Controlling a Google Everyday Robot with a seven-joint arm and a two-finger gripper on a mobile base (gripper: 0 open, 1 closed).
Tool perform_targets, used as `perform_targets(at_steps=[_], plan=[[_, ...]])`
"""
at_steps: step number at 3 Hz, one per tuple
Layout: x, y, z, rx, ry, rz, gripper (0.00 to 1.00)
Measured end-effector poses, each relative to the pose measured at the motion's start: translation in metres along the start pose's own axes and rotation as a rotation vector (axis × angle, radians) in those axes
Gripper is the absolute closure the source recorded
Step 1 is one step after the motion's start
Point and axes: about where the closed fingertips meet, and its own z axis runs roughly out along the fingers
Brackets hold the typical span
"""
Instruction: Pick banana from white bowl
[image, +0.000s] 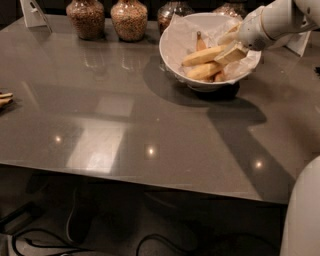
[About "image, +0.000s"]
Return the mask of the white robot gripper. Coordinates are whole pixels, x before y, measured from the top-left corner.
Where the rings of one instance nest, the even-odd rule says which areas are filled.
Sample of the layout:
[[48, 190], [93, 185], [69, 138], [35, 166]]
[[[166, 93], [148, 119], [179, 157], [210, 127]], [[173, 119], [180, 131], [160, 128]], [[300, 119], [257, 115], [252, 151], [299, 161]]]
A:
[[263, 28], [264, 6], [249, 13], [245, 19], [234, 25], [218, 40], [219, 45], [229, 45], [215, 58], [214, 61], [227, 65], [245, 58], [250, 50], [262, 51], [274, 44]]

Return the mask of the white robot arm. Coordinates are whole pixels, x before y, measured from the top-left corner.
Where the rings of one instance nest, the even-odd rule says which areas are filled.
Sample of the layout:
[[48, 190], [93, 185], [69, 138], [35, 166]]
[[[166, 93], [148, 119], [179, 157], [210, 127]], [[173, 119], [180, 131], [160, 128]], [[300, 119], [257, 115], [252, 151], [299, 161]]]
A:
[[[319, 0], [275, 0], [249, 13], [219, 41], [261, 51], [280, 38], [320, 26]], [[320, 256], [320, 157], [300, 173], [289, 200], [280, 256]]]

